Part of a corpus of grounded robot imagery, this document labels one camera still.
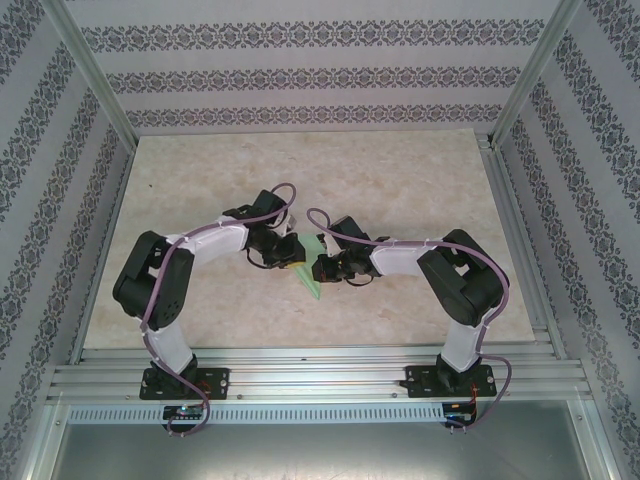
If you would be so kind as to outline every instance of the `striped wall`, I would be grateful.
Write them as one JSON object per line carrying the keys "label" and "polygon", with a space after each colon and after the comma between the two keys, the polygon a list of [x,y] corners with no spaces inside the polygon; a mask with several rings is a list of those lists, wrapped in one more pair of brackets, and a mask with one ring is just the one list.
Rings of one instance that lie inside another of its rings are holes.
{"label": "striped wall", "polygon": [[640,2],[585,1],[501,145],[563,340],[640,478]]}
{"label": "striped wall", "polygon": [[41,5],[0,2],[0,479],[66,363],[129,155]]}
{"label": "striped wall", "polygon": [[486,133],[556,4],[67,2],[141,135]]}

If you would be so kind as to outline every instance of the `wire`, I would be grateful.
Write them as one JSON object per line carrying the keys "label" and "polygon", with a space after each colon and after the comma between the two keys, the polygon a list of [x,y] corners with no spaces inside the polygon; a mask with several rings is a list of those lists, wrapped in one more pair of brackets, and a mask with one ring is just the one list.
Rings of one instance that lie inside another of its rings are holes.
{"label": "wire", "polygon": [[349,280],[348,278],[344,279],[345,282],[347,282],[349,285],[351,285],[352,287],[366,287],[367,285],[369,285],[371,282],[373,282],[373,277],[371,277],[371,279],[367,282],[367,283],[353,283],[351,280]]}
{"label": "wire", "polygon": [[475,383],[471,384],[471,395],[473,398],[471,402],[469,402],[469,405],[473,404],[473,412],[471,412],[471,416],[473,416],[478,413],[478,387],[476,387]]}
{"label": "wire", "polygon": [[211,400],[211,397],[208,395],[209,393],[211,393],[211,385],[209,385],[204,380],[200,380],[198,383],[196,383],[196,387],[202,387],[203,392],[207,394],[207,398]]}
{"label": "wire", "polygon": [[265,266],[265,265],[260,265],[258,262],[256,262],[255,260],[251,259],[251,255],[250,255],[250,251],[251,249],[247,248],[247,260],[249,261],[249,263],[251,265],[253,265],[254,267],[258,267],[261,268],[262,270],[270,270],[269,267]]}
{"label": "wire", "polygon": [[278,185],[273,187],[271,189],[271,193],[279,190],[282,187],[288,187],[288,188],[291,189],[291,199],[282,208],[279,208],[275,212],[269,213],[267,215],[262,215],[260,217],[245,218],[245,219],[241,219],[241,220],[227,220],[225,222],[211,223],[209,225],[203,225],[202,227],[198,227],[198,228],[196,228],[194,230],[191,230],[190,232],[182,235],[181,237],[179,237],[173,243],[173,245],[171,245],[169,247],[169,250],[167,250],[167,253],[165,254],[164,258],[162,259],[162,264],[160,265],[160,268],[158,269],[158,275],[156,277],[156,282],[155,282],[155,284],[153,286],[153,290],[151,291],[151,296],[149,297],[149,303],[147,303],[147,308],[145,309],[144,315],[142,316],[142,320],[140,322],[140,330],[142,332],[142,341],[144,342],[145,347],[147,347],[147,350],[149,351],[149,354],[151,355],[151,358],[153,358],[153,361],[156,363],[156,365],[158,365],[161,369],[163,369],[165,372],[167,372],[173,378],[178,380],[180,383],[182,383],[183,385],[185,385],[186,387],[188,387],[189,389],[194,391],[196,394],[198,394],[198,396],[204,402],[204,406],[206,408],[206,414],[203,417],[202,421],[199,424],[197,424],[195,427],[193,427],[191,430],[187,431],[187,432],[175,432],[175,431],[171,430],[171,423],[172,423],[173,419],[170,419],[169,422],[167,423],[167,431],[169,432],[169,435],[172,436],[172,437],[176,437],[176,436],[177,437],[186,437],[188,435],[193,435],[194,433],[196,433],[196,432],[200,431],[202,428],[204,428],[204,426],[207,424],[207,422],[209,421],[209,418],[211,416],[211,405],[209,404],[209,399],[208,399],[207,395],[201,389],[196,387],[194,384],[192,384],[186,378],[181,377],[179,373],[175,372],[171,367],[169,367],[169,365],[167,365],[158,356],[158,352],[156,352],[155,348],[153,348],[153,345],[151,345],[151,342],[150,342],[150,340],[148,338],[149,320],[151,318],[151,314],[153,313],[153,309],[155,308],[156,300],[158,299],[158,292],[160,291],[160,286],[162,285],[162,281],[163,281],[164,276],[166,274],[167,266],[169,265],[169,260],[171,259],[171,256],[176,251],[176,249],[183,242],[185,242],[187,238],[189,238],[189,237],[191,237],[193,235],[197,235],[198,233],[201,233],[201,232],[205,232],[205,231],[208,231],[208,230],[215,230],[217,228],[222,228],[222,227],[230,227],[230,226],[233,226],[233,225],[245,225],[247,223],[262,222],[264,220],[269,220],[270,218],[277,217],[282,212],[288,210],[289,207],[291,207],[291,205],[293,204],[293,202],[296,199],[297,190],[296,190],[295,185],[293,185],[292,183],[283,182],[283,183],[279,183]]}
{"label": "wire", "polygon": [[[315,220],[313,218],[313,216],[312,216],[313,213],[319,213],[320,215],[322,215],[324,217],[327,225],[326,226],[321,225],[317,220]],[[503,362],[507,367],[507,378],[505,379],[504,385],[502,386],[502,389],[500,390],[500,392],[496,396],[495,400],[493,401],[491,406],[484,412],[482,417],[480,417],[478,420],[476,420],[469,427],[463,428],[463,430],[466,431],[466,430],[469,430],[471,428],[475,428],[475,426],[477,426],[480,423],[482,423],[487,418],[487,416],[493,411],[495,406],[500,402],[500,400],[502,399],[504,394],[507,392],[507,388],[509,387],[509,384],[511,383],[511,375],[512,375],[512,372],[513,372],[513,368],[511,367],[511,363],[509,363],[509,360],[507,360],[506,358],[500,357],[498,355],[483,355],[482,354],[482,343],[484,342],[484,337],[485,337],[485,335],[487,333],[487,329],[489,327],[489,324],[493,320],[495,320],[495,318],[498,315],[500,315],[503,312],[503,310],[507,306],[507,303],[509,302],[509,282],[507,281],[506,275],[502,272],[502,270],[500,269],[498,264],[496,264],[492,259],[490,259],[486,255],[482,254],[481,252],[478,252],[477,250],[474,250],[473,248],[466,247],[464,245],[458,245],[457,243],[443,242],[441,240],[377,242],[377,241],[365,240],[365,239],[357,238],[357,237],[351,237],[349,235],[344,235],[342,233],[336,233],[336,232],[334,232],[332,230],[329,230],[329,226],[331,225],[331,218],[329,217],[329,214],[327,212],[325,212],[324,210],[321,210],[319,208],[310,208],[310,209],[308,209],[307,210],[307,218],[309,219],[309,221],[313,225],[318,227],[324,233],[326,233],[328,235],[331,235],[333,237],[336,237],[336,238],[341,238],[342,240],[347,240],[347,241],[355,242],[355,243],[361,243],[363,245],[371,245],[371,246],[374,246],[374,247],[444,247],[444,248],[449,248],[449,249],[455,249],[457,251],[468,253],[469,255],[472,255],[472,256],[482,260],[484,263],[486,263],[489,266],[489,268],[491,268],[491,270],[493,270],[493,272],[497,275],[498,279],[500,280],[500,283],[502,284],[502,292],[503,292],[502,293],[502,299],[500,300],[500,304],[498,305],[498,307],[492,313],[490,313],[489,316],[482,323],[482,327],[481,327],[480,333],[478,335],[478,341],[476,342],[476,354],[480,358],[484,358],[484,359],[487,359],[487,360],[497,360],[497,361]]]}

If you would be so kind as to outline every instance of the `green block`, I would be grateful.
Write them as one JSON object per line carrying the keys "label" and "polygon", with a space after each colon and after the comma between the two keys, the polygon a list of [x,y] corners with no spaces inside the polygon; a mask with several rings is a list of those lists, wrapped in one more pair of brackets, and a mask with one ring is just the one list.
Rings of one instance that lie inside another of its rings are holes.
{"label": "green block", "polygon": [[320,300],[320,283],[313,279],[311,267],[316,262],[318,255],[326,253],[326,249],[320,243],[320,240],[311,233],[299,234],[298,240],[304,247],[306,261],[304,265],[295,267],[294,270],[304,286],[307,287],[316,299]]}

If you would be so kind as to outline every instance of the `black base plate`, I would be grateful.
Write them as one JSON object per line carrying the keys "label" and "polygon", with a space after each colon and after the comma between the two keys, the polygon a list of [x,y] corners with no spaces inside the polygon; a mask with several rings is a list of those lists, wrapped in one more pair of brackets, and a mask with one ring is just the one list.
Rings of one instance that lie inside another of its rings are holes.
{"label": "black base plate", "polygon": [[[178,395],[175,392],[159,390],[156,372],[153,368],[147,368],[142,376],[140,386],[140,400],[200,400],[200,396],[193,390],[186,395]],[[198,368],[196,370],[195,386],[202,389],[204,385],[211,387],[207,393],[209,400],[226,400],[229,389],[228,368]]]}
{"label": "black base plate", "polygon": [[407,379],[400,385],[407,389],[409,398],[470,397],[474,384],[478,397],[495,397],[498,393],[489,365],[479,365],[469,380],[454,391],[440,382],[435,365],[409,365],[404,371]]}

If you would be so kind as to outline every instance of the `marble platform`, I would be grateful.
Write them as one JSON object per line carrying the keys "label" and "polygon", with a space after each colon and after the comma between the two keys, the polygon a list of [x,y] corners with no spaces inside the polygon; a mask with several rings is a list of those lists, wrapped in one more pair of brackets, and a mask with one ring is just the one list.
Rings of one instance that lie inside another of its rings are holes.
{"label": "marble platform", "polygon": [[[312,206],[334,220],[351,215],[373,238],[467,230],[511,280],[488,340],[533,340],[471,130],[273,133],[141,139],[85,348],[142,348],[137,322],[111,298],[142,232],[188,231],[283,181],[298,187],[299,232],[316,232],[305,216]],[[318,301],[292,271],[259,270],[236,254],[194,272],[181,321],[192,346],[255,347],[442,343],[449,317],[426,280],[326,284]]]}

